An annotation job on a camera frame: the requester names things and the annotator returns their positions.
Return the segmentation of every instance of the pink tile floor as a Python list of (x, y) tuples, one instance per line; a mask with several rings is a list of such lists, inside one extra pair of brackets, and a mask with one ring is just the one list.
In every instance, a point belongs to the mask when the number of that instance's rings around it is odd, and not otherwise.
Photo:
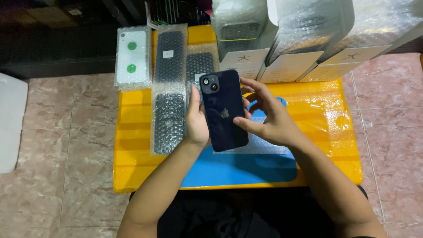
[[(114, 237), (113, 74), (29, 80), (14, 172), (0, 175), (0, 238)], [(423, 71), (383, 55), (343, 78), (370, 203), (393, 238), (423, 237)]]

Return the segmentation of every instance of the blue silicone mat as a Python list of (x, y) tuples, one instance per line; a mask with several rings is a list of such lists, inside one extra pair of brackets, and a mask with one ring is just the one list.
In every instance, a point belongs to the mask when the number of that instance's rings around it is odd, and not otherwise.
[[(283, 98), (277, 97), (286, 107)], [(253, 116), (266, 116), (258, 110)], [(297, 177), (297, 165), (289, 152), (277, 154), (217, 154), (204, 149), (181, 187), (289, 182)]]

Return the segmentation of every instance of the green sticker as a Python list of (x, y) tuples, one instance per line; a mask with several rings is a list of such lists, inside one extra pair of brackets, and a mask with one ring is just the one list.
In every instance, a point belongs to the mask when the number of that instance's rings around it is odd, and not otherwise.
[(135, 72), (135, 70), (137, 70), (137, 67), (134, 64), (130, 64), (128, 65), (128, 67), (126, 67), (126, 70), (128, 71), (128, 73), (133, 73)]
[(128, 44), (128, 49), (129, 49), (129, 50), (135, 50), (135, 48), (137, 48), (137, 43), (135, 43), (135, 42), (130, 42), (130, 43)]

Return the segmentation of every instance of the person's right hand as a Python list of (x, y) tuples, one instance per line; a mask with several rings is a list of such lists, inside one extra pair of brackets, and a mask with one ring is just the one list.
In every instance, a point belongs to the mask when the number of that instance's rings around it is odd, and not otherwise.
[(253, 79), (239, 77), (244, 84), (242, 94), (253, 92), (246, 99), (249, 102), (257, 100), (257, 103), (250, 107), (250, 113), (260, 109), (267, 118), (263, 124), (252, 122), (246, 118), (235, 117), (233, 122), (242, 129), (251, 132), (260, 138), (282, 146), (299, 146), (305, 134), (297, 127), (283, 104), (271, 93), (267, 86)]

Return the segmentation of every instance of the bubble wrap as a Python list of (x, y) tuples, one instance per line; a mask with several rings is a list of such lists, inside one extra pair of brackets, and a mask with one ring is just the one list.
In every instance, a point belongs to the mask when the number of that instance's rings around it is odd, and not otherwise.
[(168, 155), (186, 134), (185, 83), (153, 83), (151, 155)]
[(219, 71), (216, 43), (188, 46), (187, 55), (187, 107), (191, 97), (191, 84), (200, 93), (200, 103), (203, 101), (198, 80), (202, 75)]
[(413, 15), (415, 0), (353, 0), (355, 23), (344, 39), (324, 53), (319, 63), (347, 48), (392, 44), (417, 24), (422, 17)]
[(121, 92), (147, 89), (151, 78), (151, 28), (119, 28), (114, 85)]
[(214, 0), (212, 8), (218, 40), (258, 38), (267, 19), (266, 0)]
[[(263, 123), (266, 119), (265, 116), (252, 117), (250, 121)], [(289, 149), (284, 146), (278, 146), (271, 144), (262, 138), (248, 133), (248, 144), (243, 147), (230, 149), (222, 152), (214, 152), (218, 154), (278, 154), (286, 155), (289, 153)]]
[(158, 27), (154, 82), (185, 82), (187, 26), (177, 24)]
[(342, 30), (340, 0), (284, 0), (276, 9), (279, 30), (267, 66), (280, 55), (321, 51)]

